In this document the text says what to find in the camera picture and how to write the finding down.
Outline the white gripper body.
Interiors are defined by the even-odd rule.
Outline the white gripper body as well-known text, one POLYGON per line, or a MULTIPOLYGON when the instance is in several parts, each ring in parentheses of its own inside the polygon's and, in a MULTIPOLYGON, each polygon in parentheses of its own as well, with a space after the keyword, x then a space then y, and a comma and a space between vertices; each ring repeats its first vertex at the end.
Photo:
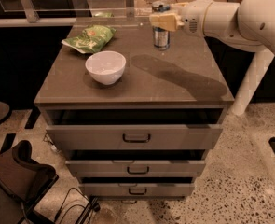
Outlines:
POLYGON ((195 0, 179 9, 179 15, 189 35, 204 37, 203 24, 213 0, 195 0))

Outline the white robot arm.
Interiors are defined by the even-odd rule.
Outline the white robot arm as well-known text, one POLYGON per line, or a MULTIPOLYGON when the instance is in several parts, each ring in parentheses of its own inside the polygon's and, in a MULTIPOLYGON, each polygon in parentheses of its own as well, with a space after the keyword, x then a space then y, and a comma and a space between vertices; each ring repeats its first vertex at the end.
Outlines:
POLYGON ((152 13, 149 20, 167 31, 184 28, 188 35, 213 37, 249 52, 269 49, 275 56, 275 0, 176 3, 168 11, 152 13))

